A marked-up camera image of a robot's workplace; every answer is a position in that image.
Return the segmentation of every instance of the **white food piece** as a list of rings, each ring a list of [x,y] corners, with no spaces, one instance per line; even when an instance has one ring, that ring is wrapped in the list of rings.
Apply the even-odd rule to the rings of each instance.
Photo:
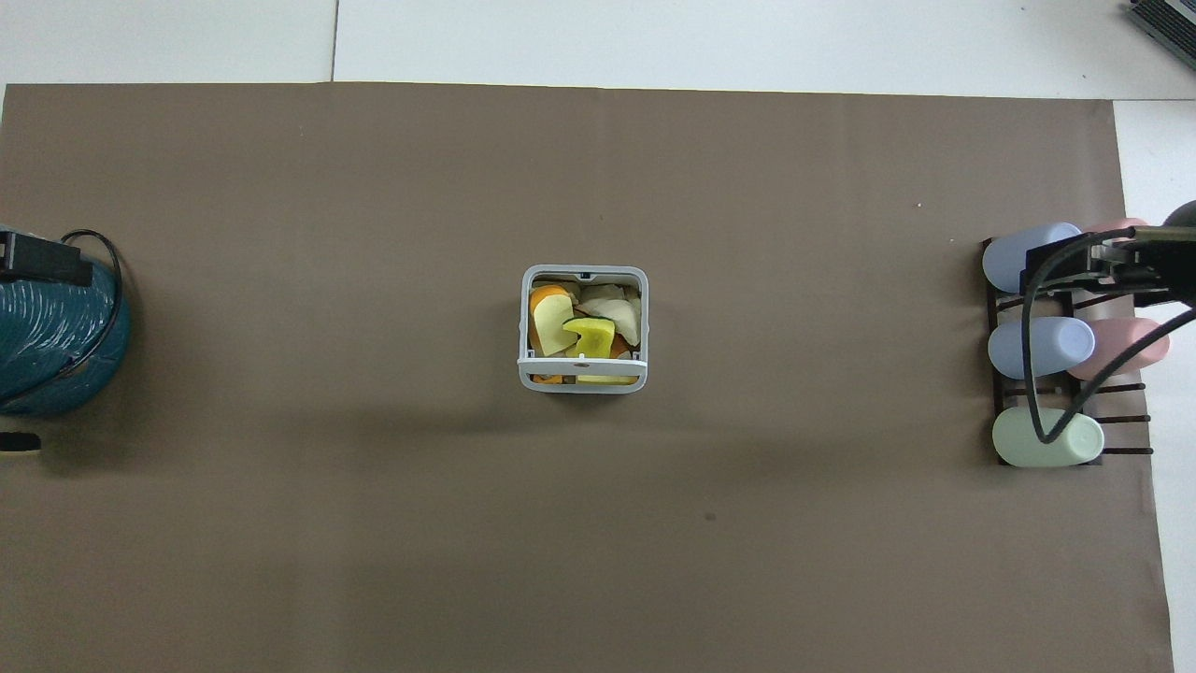
[[[615,320],[615,331],[623,335],[627,345],[640,345],[640,311],[627,299],[590,299],[578,307],[590,314]]]
[[[581,289],[581,302],[591,299],[622,299],[623,287],[621,285],[586,285]]]

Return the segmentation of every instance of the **white basket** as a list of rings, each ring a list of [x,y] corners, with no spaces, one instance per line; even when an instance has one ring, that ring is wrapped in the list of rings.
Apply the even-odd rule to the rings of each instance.
[[[537,280],[557,280],[579,285],[623,285],[640,292],[640,344],[631,350],[631,360],[606,359],[541,359],[531,347],[527,326],[527,295]],[[570,393],[590,396],[627,396],[648,381],[648,276],[634,265],[536,264],[524,273],[519,298],[519,381],[541,393]],[[541,377],[637,377],[627,386],[536,384],[531,375]]]

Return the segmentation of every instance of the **teal cylinder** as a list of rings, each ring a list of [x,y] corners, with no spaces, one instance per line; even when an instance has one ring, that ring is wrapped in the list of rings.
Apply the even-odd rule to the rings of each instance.
[[[80,357],[111,319],[116,279],[96,259],[92,283],[0,282],[0,415],[56,416],[74,410],[112,380],[129,345],[129,304],[80,369],[28,396]]]

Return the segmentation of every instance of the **pink bottle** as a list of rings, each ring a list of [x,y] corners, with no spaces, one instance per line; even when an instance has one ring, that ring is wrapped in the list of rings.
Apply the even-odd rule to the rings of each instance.
[[[1158,322],[1147,317],[1106,317],[1090,320],[1088,326],[1097,338],[1097,348],[1092,351],[1092,357],[1067,371],[1068,374],[1091,381],[1115,357],[1158,325]],[[1129,374],[1154,365],[1166,357],[1170,349],[1171,338],[1164,336],[1113,374]]]
[[[1145,219],[1139,219],[1136,216],[1128,216],[1123,219],[1111,219],[1109,221],[1094,224],[1092,226],[1086,227],[1084,231],[1087,233],[1100,233],[1102,231],[1125,228],[1127,226],[1151,226],[1151,222],[1146,221]],[[1113,238],[1113,240],[1127,240],[1127,238]]]

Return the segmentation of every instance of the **table surface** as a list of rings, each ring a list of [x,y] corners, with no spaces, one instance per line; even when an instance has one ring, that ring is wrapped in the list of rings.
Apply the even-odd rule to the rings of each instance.
[[[18,668],[1170,669],[1149,458],[1000,467],[975,367],[977,241],[1122,208],[1109,102],[35,86],[0,152],[141,324],[0,479]],[[643,391],[518,381],[545,259],[648,273]]]
[[[318,81],[335,71],[337,79],[1098,97],[1117,100],[1129,214],[1160,221],[1196,194],[1186,170],[1196,74],[1125,25],[1121,2],[893,5],[707,2],[682,14],[675,2],[566,12],[545,2],[480,11],[431,0],[202,8],[18,0],[0,7],[0,82]],[[1173,344],[1143,379],[1174,661],[1191,672],[1196,514],[1186,485],[1196,455],[1185,449],[1196,423],[1185,410],[1196,402],[1196,334],[1182,330]]]

